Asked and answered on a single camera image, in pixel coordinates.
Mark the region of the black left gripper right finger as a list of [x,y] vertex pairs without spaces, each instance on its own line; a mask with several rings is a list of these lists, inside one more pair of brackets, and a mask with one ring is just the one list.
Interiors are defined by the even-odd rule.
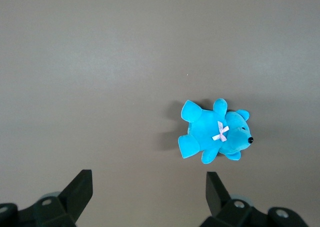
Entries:
[[308,227],[291,209],[272,207],[262,213],[245,200],[232,198],[216,172],[206,173],[205,197],[211,216],[202,227]]

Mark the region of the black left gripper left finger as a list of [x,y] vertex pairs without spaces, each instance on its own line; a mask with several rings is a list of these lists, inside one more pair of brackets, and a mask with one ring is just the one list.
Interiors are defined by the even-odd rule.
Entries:
[[93,196],[92,170],[83,169],[58,195],[46,195],[28,208],[0,204],[2,227],[75,227]]

